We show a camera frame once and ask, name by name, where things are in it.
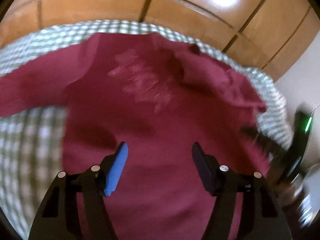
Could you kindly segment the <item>dark red sweater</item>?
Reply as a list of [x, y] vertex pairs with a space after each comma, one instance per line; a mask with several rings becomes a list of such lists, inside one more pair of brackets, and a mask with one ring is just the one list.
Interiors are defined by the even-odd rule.
[[120, 239], [200, 239], [214, 198], [193, 143], [235, 172], [266, 174], [268, 159], [242, 133], [266, 105], [244, 75], [157, 33], [97, 33], [1, 78], [1, 116], [66, 106], [63, 169], [78, 173], [112, 154], [129, 157], [105, 201]]

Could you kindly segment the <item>green checkered bedspread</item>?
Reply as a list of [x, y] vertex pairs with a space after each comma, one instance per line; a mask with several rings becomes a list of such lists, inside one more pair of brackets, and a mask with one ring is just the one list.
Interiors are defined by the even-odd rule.
[[[25, 35], [1, 50], [5, 75], [37, 57], [79, 44], [95, 33], [159, 33], [176, 42], [194, 43], [211, 57], [248, 77], [267, 105], [257, 117], [259, 131], [289, 148], [293, 132], [287, 122], [286, 99], [272, 78], [255, 67], [243, 67], [204, 40], [169, 28], [127, 20], [94, 20], [54, 25]], [[35, 213], [50, 183], [61, 169], [61, 138], [66, 113], [57, 107], [23, 111], [1, 119], [1, 209], [22, 239], [27, 239]]]

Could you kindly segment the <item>wooden wardrobe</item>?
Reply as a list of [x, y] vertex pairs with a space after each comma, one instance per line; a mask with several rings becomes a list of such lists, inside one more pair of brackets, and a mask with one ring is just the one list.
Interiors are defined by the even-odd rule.
[[319, 31], [308, 0], [13, 0], [1, 45], [56, 24], [132, 20], [199, 38], [238, 63], [280, 78]]

